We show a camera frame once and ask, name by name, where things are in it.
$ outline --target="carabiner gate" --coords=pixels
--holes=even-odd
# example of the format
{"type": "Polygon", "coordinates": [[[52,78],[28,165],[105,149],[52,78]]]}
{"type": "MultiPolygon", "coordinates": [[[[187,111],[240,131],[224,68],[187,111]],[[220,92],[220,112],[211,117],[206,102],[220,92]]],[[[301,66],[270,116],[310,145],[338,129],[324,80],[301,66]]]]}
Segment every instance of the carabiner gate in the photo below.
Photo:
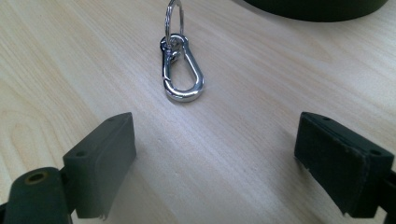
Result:
{"type": "Polygon", "coordinates": [[[183,8],[180,0],[171,0],[166,10],[165,18],[165,37],[161,41],[161,50],[163,51],[163,85],[167,95],[179,102],[190,102],[198,98],[202,93],[204,86],[204,76],[195,61],[189,48],[189,40],[183,35],[183,8]],[[170,35],[171,16],[175,5],[179,6],[180,13],[180,34],[170,35]],[[171,63],[178,60],[183,50],[184,60],[190,65],[191,71],[195,76],[195,83],[193,87],[187,91],[176,89],[172,84],[171,79],[171,63]]]}

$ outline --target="carabiner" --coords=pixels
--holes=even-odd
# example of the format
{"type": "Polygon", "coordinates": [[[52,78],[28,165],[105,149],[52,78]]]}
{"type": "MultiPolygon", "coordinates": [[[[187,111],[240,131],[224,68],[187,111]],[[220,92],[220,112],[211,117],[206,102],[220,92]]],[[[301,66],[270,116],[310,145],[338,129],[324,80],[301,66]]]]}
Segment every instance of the carabiner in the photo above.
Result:
{"type": "Polygon", "coordinates": [[[165,18],[165,37],[161,40],[161,50],[163,51],[163,85],[167,95],[179,102],[190,102],[198,98],[202,93],[204,86],[204,76],[195,61],[189,48],[189,40],[183,35],[183,9],[180,0],[171,0],[168,9],[166,10],[165,18]],[[180,34],[170,35],[171,16],[175,5],[179,6],[180,13],[180,34]],[[178,60],[183,50],[184,60],[190,65],[191,71],[195,76],[195,83],[193,87],[187,91],[176,89],[172,84],[171,79],[171,63],[178,60]]]}

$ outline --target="key ring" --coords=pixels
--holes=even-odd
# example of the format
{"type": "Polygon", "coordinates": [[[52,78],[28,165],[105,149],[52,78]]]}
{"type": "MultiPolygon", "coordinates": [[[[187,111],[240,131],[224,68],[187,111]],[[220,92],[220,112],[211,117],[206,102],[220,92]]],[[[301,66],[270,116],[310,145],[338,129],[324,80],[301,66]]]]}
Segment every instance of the key ring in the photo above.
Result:
{"type": "Polygon", "coordinates": [[[166,10],[165,37],[161,41],[160,48],[163,51],[163,85],[167,96],[178,102],[190,102],[198,98],[204,87],[204,76],[198,63],[189,48],[189,40],[183,35],[184,13],[180,0],[171,0],[166,10]],[[180,34],[170,34],[172,11],[177,5],[180,13],[180,34]],[[187,91],[181,91],[174,87],[171,79],[171,63],[178,60],[183,51],[184,60],[190,66],[195,77],[194,85],[187,91]]]}

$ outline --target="light wood tabletop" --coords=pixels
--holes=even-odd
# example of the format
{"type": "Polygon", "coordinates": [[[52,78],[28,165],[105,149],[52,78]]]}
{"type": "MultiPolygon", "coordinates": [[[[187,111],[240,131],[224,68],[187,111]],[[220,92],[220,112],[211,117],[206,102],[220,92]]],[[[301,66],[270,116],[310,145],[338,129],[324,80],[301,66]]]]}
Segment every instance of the light wood tabletop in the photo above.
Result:
{"type": "MultiPolygon", "coordinates": [[[[0,0],[0,203],[17,177],[62,168],[102,121],[130,111],[137,157],[105,223],[382,223],[382,209],[343,216],[293,150],[308,111],[396,153],[396,1],[334,23],[182,1],[205,76],[186,104],[163,88],[168,3],[0,0]]],[[[193,82],[183,60],[172,74],[181,89],[193,82]]]]}

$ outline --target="screw hole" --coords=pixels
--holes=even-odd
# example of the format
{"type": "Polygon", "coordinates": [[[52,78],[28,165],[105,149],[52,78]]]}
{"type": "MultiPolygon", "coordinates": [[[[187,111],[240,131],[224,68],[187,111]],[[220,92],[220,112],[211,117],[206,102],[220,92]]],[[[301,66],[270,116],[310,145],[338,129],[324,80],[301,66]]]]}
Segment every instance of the screw hole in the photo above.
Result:
{"type": "Polygon", "coordinates": [[[372,155],[375,155],[375,156],[380,156],[381,155],[381,152],[379,152],[379,151],[377,151],[377,150],[370,150],[370,153],[372,154],[372,155]]]}
{"type": "Polygon", "coordinates": [[[83,157],[83,156],[85,156],[85,155],[86,155],[85,151],[80,151],[80,152],[78,152],[78,153],[76,154],[76,156],[78,156],[78,157],[83,157]]]}
{"type": "Polygon", "coordinates": [[[35,185],[40,183],[41,181],[43,181],[44,179],[46,179],[48,176],[47,172],[38,172],[38,173],[34,173],[32,175],[29,175],[26,179],[25,179],[25,184],[27,185],[35,185]]]}

